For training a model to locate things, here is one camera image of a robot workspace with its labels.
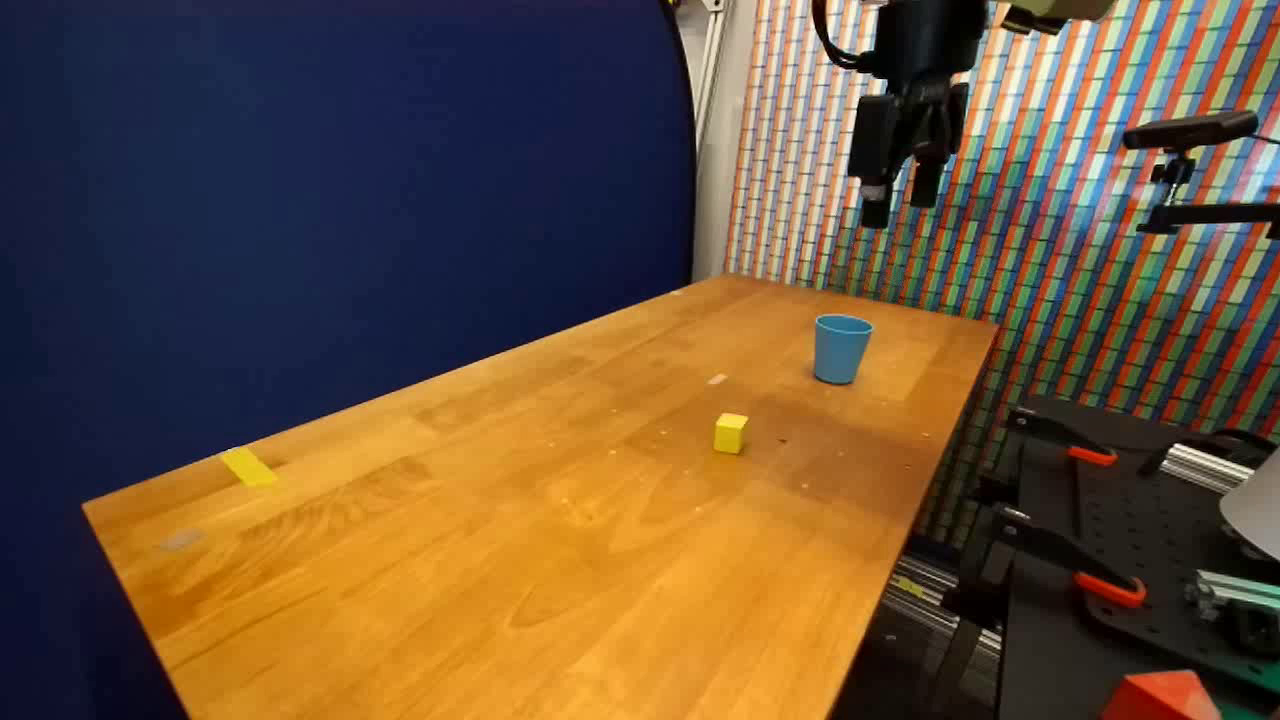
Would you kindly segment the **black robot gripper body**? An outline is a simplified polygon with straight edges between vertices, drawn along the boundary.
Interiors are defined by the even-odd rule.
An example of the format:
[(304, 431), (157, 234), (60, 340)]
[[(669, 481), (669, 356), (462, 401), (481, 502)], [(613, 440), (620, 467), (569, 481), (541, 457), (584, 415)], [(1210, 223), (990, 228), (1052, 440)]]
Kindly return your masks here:
[(876, 14), (876, 78), (898, 97), (915, 84), (947, 84), (975, 66), (986, 28), (986, 0), (887, 0)]

